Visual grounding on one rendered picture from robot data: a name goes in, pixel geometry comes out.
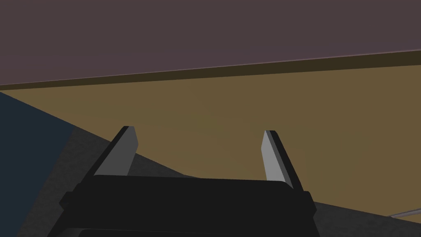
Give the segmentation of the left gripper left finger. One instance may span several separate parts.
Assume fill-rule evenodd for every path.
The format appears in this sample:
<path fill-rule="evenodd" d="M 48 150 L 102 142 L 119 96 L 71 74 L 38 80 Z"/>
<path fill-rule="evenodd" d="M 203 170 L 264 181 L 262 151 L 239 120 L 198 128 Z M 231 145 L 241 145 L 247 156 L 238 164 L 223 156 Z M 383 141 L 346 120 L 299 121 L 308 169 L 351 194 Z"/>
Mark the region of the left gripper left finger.
<path fill-rule="evenodd" d="M 137 148 L 134 126 L 123 126 L 86 173 L 84 180 L 95 175 L 126 176 Z"/>

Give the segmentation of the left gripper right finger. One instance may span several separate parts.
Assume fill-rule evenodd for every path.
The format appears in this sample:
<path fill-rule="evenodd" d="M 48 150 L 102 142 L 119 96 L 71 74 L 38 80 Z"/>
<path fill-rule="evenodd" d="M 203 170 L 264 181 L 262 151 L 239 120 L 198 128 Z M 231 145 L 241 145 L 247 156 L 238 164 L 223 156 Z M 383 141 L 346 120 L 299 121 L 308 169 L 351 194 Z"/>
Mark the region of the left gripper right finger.
<path fill-rule="evenodd" d="M 276 131 L 264 131 L 261 155 L 266 180 L 282 181 L 295 191 L 303 191 L 298 175 Z"/>

